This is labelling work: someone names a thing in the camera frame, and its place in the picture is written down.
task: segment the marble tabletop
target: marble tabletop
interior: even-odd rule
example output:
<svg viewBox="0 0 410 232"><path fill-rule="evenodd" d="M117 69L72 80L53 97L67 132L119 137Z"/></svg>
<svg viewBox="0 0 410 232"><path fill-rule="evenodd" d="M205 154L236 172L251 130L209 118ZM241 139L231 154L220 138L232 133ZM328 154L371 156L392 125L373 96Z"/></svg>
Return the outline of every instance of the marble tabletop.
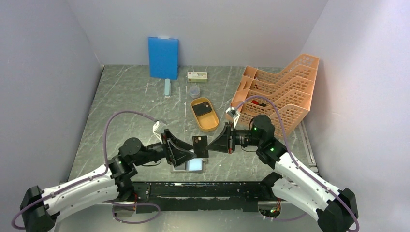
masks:
<svg viewBox="0 0 410 232"><path fill-rule="evenodd" d="M261 68L278 73L280 68ZM238 87L244 67L181 66L178 79L171 81L171 97L164 97L164 80L149 77L144 65L106 65L89 111L84 133L75 156L69 180L84 175L104 162L103 129L108 118L117 111L140 111L156 119L163 119L177 138L192 144L192 136L207 135L208 142L215 139L226 122L225 110L229 107ZM208 83L188 83L188 71L208 72ZM220 120L215 131L199 130L190 108L193 100L188 89L197 85L201 97L208 98ZM144 145L158 142L152 133L153 122L133 114L121 114L110 124L107 139L108 157L130 137L139 138ZM289 137L292 152L305 165L310 163L306 141L296 128ZM171 173L167 162L156 167L138 167L133 181L258 181L272 172L255 153L237 149L233 154L209 152L203 173Z"/></svg>

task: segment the peach plastic rack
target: peach plastic rack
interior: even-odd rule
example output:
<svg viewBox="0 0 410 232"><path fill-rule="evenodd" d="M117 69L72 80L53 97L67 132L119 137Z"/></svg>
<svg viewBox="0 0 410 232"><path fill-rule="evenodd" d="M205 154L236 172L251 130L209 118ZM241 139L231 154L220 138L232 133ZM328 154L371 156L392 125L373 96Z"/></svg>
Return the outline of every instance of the peach plastic rack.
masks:
<svg viewBox="0 0 410 232"><path fill-rule="evenodd" d="M285 125L286 136L289 136L310 111L318 65L318 57L301 54L278 74L247 66L231 106L238 106L250 96L265 96L277 107ZM275 136L283 138L278 116L264 99L254 98L247 101L239 108L239 112L241 116L238 123L246 126L253 117L268 115L275 126Z"/></svg>

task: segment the blue paper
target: blue paper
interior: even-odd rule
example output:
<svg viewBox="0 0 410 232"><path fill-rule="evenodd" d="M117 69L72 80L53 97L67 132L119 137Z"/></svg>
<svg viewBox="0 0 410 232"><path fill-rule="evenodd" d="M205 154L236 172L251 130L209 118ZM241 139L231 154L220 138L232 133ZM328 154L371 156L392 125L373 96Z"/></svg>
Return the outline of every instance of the blue paper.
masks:
<svg viewBox="0 0 410 232"><path fill-rule="evenodd" d="M149 76L176 80L178 39L148 37Z"/></svg>

